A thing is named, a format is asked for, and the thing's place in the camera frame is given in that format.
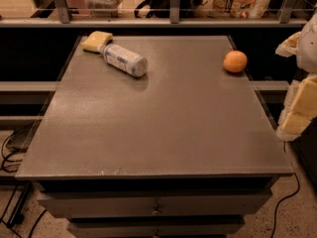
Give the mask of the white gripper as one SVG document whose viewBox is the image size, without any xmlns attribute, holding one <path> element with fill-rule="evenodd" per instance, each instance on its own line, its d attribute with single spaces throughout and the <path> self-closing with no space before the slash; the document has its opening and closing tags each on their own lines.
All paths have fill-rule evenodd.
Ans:
<svg viewBox="0 0 317 238">
<path fill-rule="evenodd" d="M 317 14 L 301 32 L 284 40 L 275 50 L 281 57 L 296 56 L 297 66 L 307 72 L 317 72 Z M 288 86 L 276 129 L 282 141 L 294 141 L 317 117 L 317 74 L 309 74 L 302 81 L 293 80 Z"/>
</svg>

